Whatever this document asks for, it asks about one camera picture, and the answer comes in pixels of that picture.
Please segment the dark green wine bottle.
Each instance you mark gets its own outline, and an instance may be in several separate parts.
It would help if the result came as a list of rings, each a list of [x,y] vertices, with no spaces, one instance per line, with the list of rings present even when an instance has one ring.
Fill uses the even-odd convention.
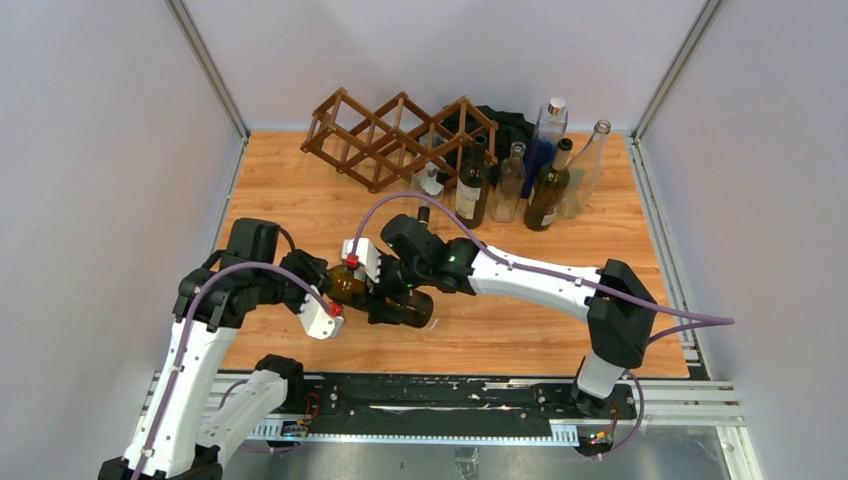
[[[423,328],[431,320],[433,299],[430,295],[402,286],[384,288],[378,283],[356,277],[353,270],[337,265],[327,271],[330,287],[327,296],[336,303],[365,312],[369,324],[406,325]]]

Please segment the clear bottle black cap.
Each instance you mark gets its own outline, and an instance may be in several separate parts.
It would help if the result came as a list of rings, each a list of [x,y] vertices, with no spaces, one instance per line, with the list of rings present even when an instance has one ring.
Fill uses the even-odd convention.
[[[433,149],[441,146],[444,142],[445,138],[438,132],[424,134],[419,138],[419,143],[422,146]],[[433,162],[427,163],[413,175],[410,190],[432,198],[435,201],[441,201],[445,191],[444,185],[438,180],[438,174],[441,172],[442,170]],[[430,222],[430,214],[431,204],[427,201],[421,202],[417,210],[417,221],[427,227]]]

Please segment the dark bottle slot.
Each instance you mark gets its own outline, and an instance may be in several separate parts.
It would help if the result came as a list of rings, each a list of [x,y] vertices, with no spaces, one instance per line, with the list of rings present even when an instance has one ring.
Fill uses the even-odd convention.
[[[476,135],[469,156],[462,162],[455,195],[455,214],[468,228],[479,227],[485,215],[490,170],[486,160],[486,135]]]

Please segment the green bottle silver neck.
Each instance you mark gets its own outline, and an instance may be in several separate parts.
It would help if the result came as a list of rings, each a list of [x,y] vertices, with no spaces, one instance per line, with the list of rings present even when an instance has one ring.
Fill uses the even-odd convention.
[[[553,223],[570,180],[566,165],[572,148],[573,141],[562,138],[553,160],[539,170],[523,216],[530,230],[544,231]]]

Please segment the clear glass bottle dark label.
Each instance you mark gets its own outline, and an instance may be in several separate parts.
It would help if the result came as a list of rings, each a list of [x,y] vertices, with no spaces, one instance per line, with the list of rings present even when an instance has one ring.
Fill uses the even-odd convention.
[[[560,202],[557,216],[575,219],[585,209],[594,192],[601,174],[601,158],[611,122],[598,120],[584,148],[567,164],[569,183]]]

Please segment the blue square glass bottle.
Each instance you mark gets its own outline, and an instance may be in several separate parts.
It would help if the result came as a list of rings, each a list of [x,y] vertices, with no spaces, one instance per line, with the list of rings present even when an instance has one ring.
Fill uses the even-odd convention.
[[[557,143],[565,136],[568,114],[568,104],[564,97],[552,97],[540,107],[533,136],[524,156],[526,177],[521,191],[522,199],[529,198],[541,168],[553,161]]]

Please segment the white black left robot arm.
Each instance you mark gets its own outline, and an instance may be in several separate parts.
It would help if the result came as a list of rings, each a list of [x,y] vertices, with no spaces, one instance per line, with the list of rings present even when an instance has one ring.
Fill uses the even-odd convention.
[[[268,354],[250,376],[205,411],[221,362],[248,313],[283,305],[317,339],[335,335],[341,309],[329,289],[326,260],[295,246],[275,259],[280,225],[237,220],[225,248],[213,252],[179,284],[165,364],[147,413],[122,456],[105,461],[101,479],[220,479],[253,429],[272,411],[318,411],[306,392],[303,365]]]

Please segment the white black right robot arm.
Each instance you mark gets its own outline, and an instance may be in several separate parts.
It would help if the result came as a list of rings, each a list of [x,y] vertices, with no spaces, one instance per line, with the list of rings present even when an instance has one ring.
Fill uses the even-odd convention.
[[[626,263],[572,267],[508,254],[470,238],[442,240],[399,214],[380,234],[388,252],[365,238],[344,242],[377,294],[409,298],[421,286],[443,293],[493,295],[552,308],[584,322],[590,347],[564,401],[583,417],[609,409],[620,377],[640,367],[653,329],[655,301]]]

